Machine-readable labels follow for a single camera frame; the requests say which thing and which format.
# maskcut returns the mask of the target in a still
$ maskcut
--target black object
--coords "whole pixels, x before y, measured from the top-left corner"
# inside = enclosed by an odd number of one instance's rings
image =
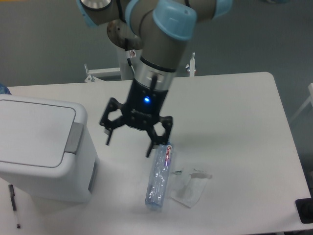
[[[159,116],[168,91],[155,90],[156,84],[156,75],[152,77],[150,87],[145,87],[133,79],[125,104],[119,103],[115,98],[110,98],[100,120],[100,125],[106,128],[109,135],[106,145],[110,143],[113,130],[125,124],[138,130],[147,131],[151,144],[146,157],[149,157],[154,145],[167,144],[173,126],[173,118]],[[121,110],[122,116],[113,121],[109,120],[109,113],[117,109]],[[161,122],[165,129],[162,136],[158,136],[154,129],[154,125],[158,122]]]
[[[9,191],[10,191],[10,198],[11,198],[13,212],[16,213],[17,209],[16,209],[16,203],[15,203],[15,200],[14,200],[14,197],[15,197],[14,188],[13,188],[13,185],[8,185],[8,187],[9,187]],[[21,228],[21,224],[18,221],[17,221],[16,227],[18,229]]]
[[[303,224],[313,223],[313,198],[298,199],[295,202]]]

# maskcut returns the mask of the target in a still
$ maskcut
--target plastic bag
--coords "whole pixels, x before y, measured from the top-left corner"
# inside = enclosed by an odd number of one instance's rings
[[[195,167],[184,167],[182,170],[175,171],[175,182],[172,186],[171,198],[192,208],[200,199],[208,179],[212,175],[207,170]]]

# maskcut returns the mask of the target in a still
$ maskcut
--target bottle label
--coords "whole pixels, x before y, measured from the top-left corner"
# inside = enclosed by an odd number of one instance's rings
[[[171,145],[168,145],[166,148],[164,166],[169,166],[171,164],[172,150],[173,150],[173,147]]]

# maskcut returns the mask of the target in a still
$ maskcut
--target light blue joint cap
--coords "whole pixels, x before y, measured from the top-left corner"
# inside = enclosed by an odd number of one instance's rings
[[[79,8],[80,12],[83,15],[84,20],[85,20],[86,24],[88,25],[88,27],[96,27],[97,25],[92,21],[92,19],[86,13],[86,11],[85,11],[84,7],[82,6],[82,4],[80,3],[80,1],[76,0],[76,3],[78,5],[78,8]]]
[[[153,10],[156,25],[170,37],[188,41],[192,38],[197,13],[190,7],[172,0],[160,0]]]
[[[216,18],[218,16],[221,16],[227,13],[231,9],[232,5],[233,5],[233,0],[217,0],[215,14],[213,18]]]
[[[131,14],[132,14],[132,11],[133,11],[134,6],[136,5],[136,3],[137,3],[138,1],[139,1],[139,0],[131,0],[131,1],[129,2],[129,4],[127,5],[126,11],[125,11],[125,20],[126,20],[126,23],[127,23],[128,27],[131,28],[132,31],[133,31],[133,29],[132,29],[132,26],[131,26]]]

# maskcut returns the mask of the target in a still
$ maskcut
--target white table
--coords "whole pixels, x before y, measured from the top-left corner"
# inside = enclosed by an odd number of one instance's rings
[[[105,146],[107,135],[98,125],[109,98],[124,102],[130,84],[10,88],[15,95],[83,104],[101,164],[87,204],[35,198],[16,189],[22,230],[15,228],[8,183],[0,179],[1,234],[244,235],[313,228],[297,214],[295,200],[310,194],[272,75],[174,80],[161,112],[174,117],[173,167],[206,165],[213,178],[193,208],[166,199],[161,213],[144,205],[152,162],[144,157],[148,135],[124,126]]]

